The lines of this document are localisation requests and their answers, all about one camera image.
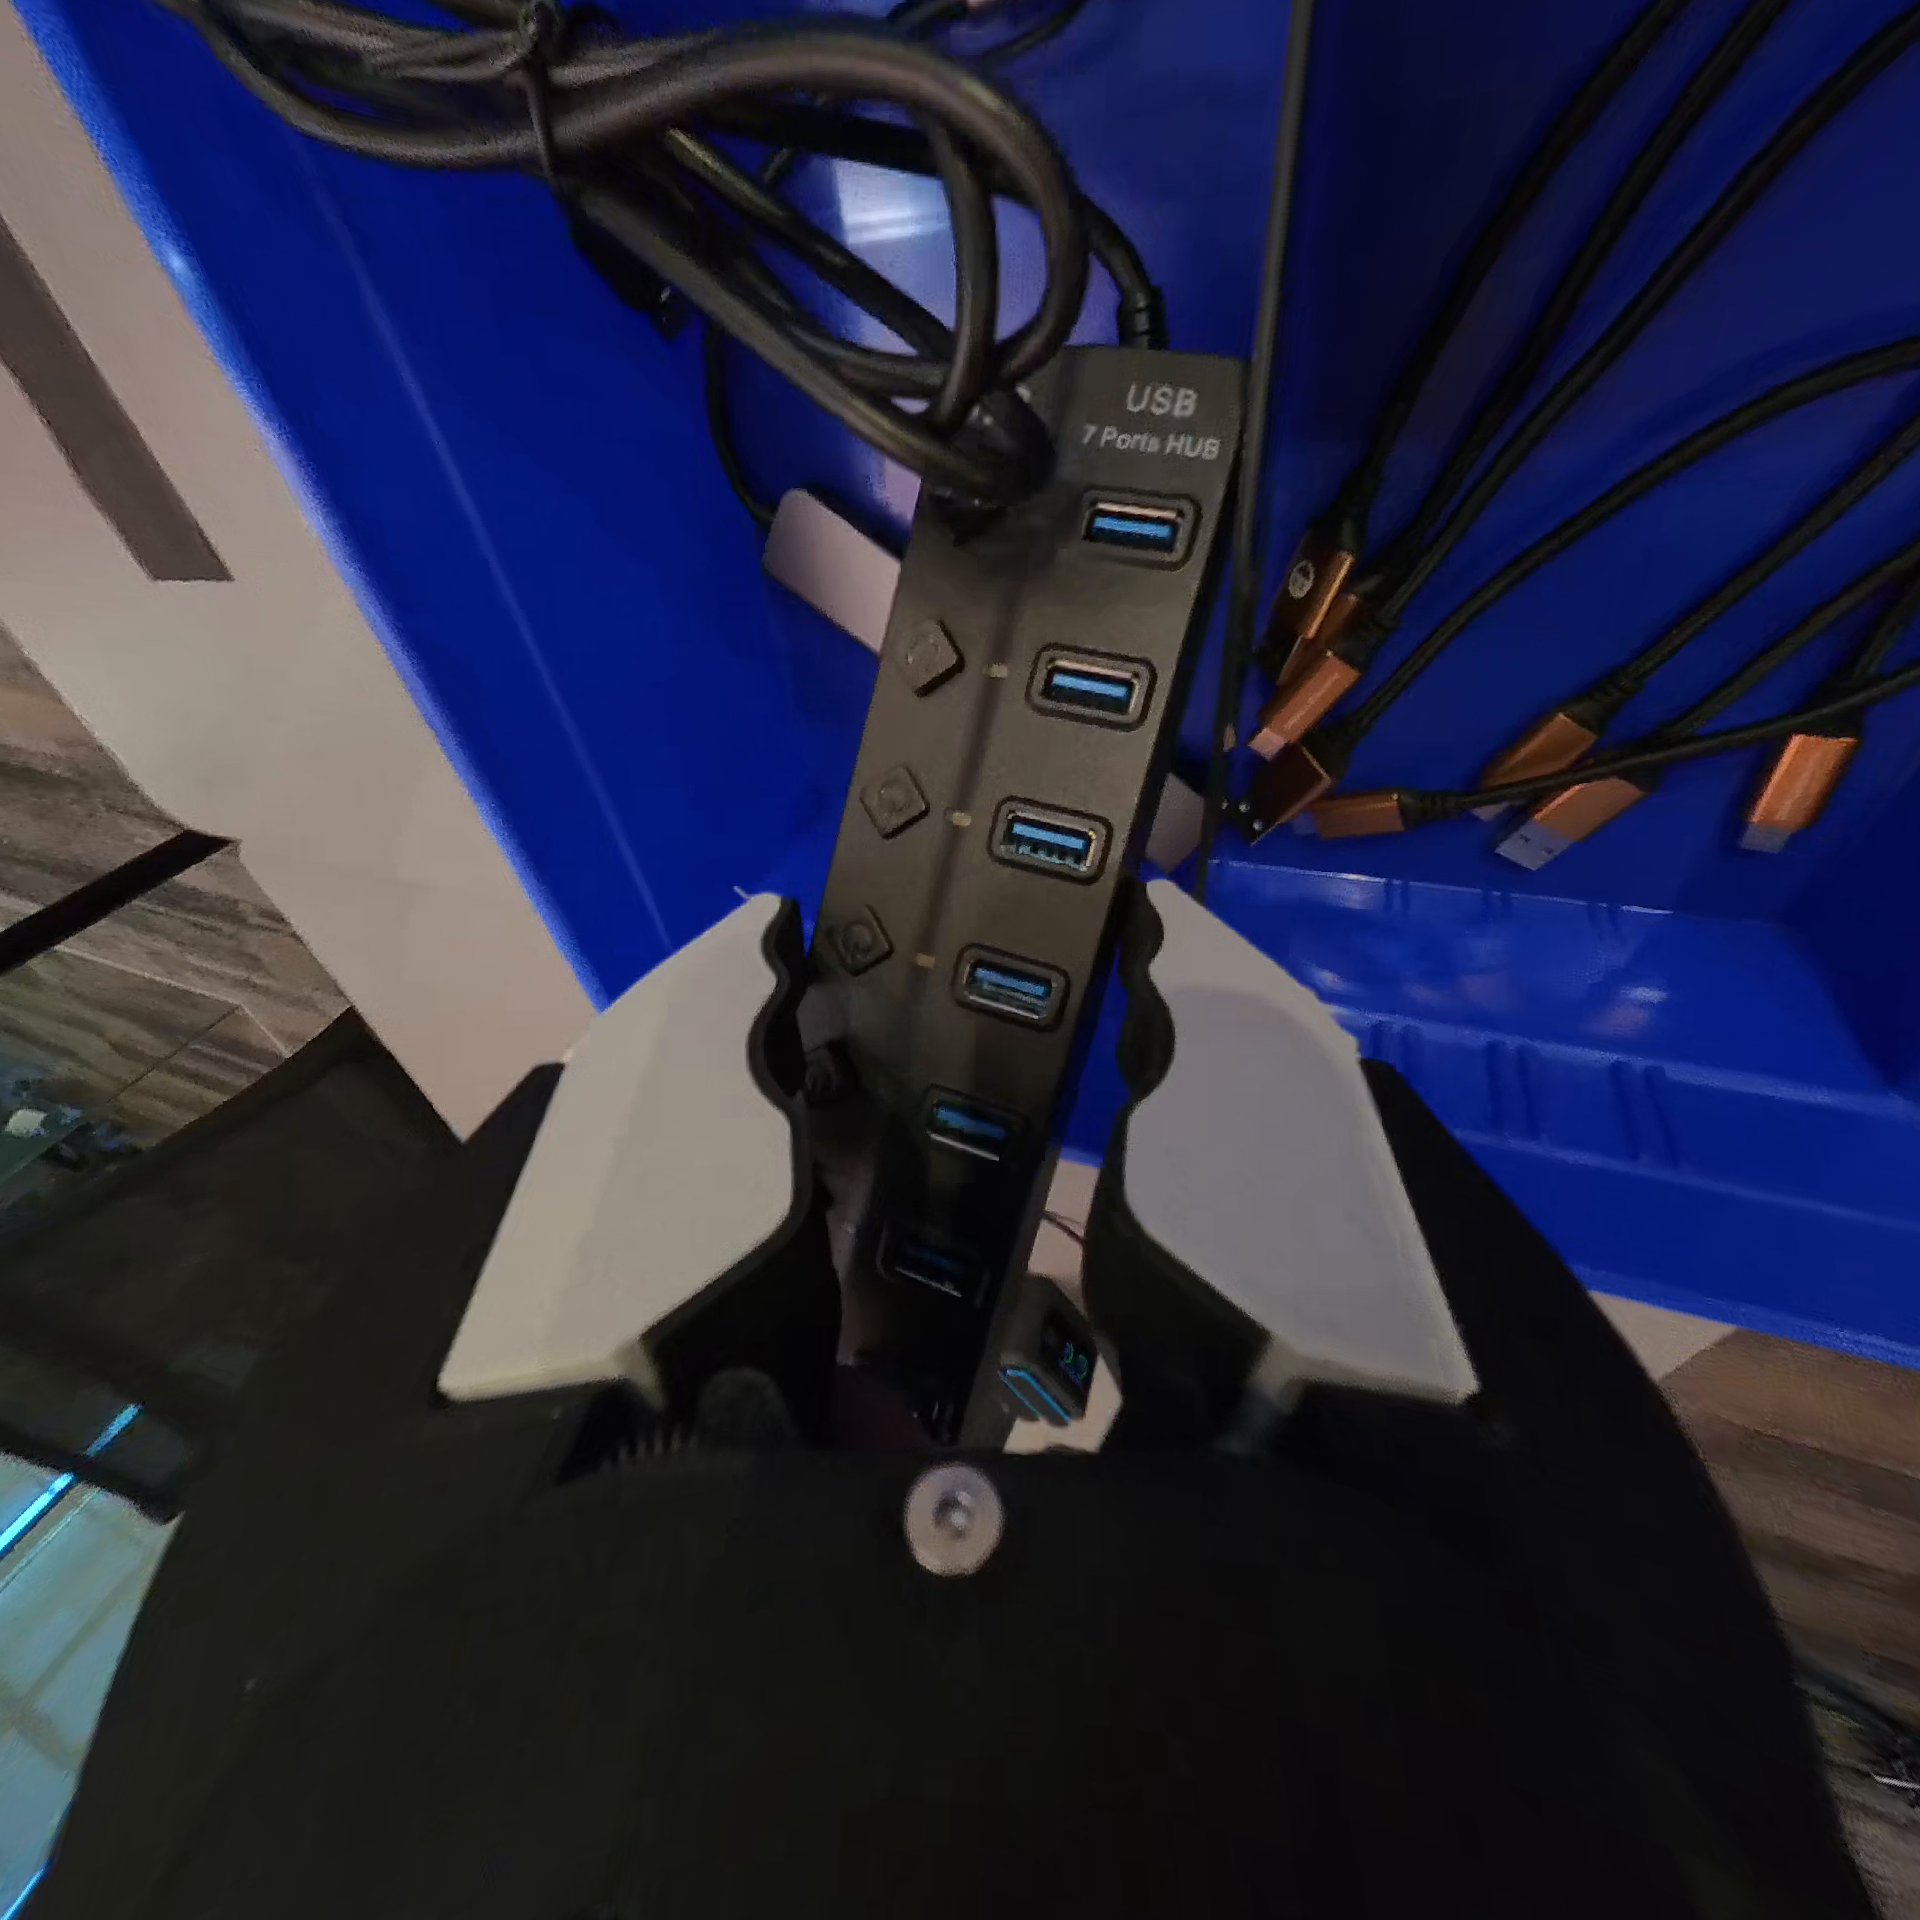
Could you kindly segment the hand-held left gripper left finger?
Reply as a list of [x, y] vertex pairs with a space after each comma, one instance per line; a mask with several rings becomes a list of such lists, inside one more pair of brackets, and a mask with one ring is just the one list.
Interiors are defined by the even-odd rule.
[[734, 1370], [823, 1403], [840, 1334], [805, 1119], [795, 904], [758, 895], [623, 991], [566, 1057], [463, 1319], [450, 1402]]

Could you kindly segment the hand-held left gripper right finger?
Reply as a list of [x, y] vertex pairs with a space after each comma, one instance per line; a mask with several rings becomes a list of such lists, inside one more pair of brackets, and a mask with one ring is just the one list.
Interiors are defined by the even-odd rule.
[[1123, 1104], [1083, 1290], [1125, 1406], [1479, 1387], [1356, 1040], [1170, 880], [1118, 946]]

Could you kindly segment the black usb hub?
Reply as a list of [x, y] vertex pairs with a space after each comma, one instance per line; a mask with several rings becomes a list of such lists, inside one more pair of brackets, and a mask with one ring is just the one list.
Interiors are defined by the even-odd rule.
[[1066, 347], [1050, 468], [922, 489], [808, 945], [843, 1359], [936, 1450], [992, 1426], [1011, 1295], [1232, 535], [1243, 364]]

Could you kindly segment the blue plastic bin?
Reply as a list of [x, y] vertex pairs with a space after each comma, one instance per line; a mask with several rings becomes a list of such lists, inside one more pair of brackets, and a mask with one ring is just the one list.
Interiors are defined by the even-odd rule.
[[[760, 571], [693, 344], [543, 186], [325, 151], [166, 6], [26, 6], [592, 988], [826, 875], [874, 670]], [[1598, 1290], [1916, 1363], [1916, 6], [1315, 6], [1267, 404], [1356, 556], [1213, 912]]]

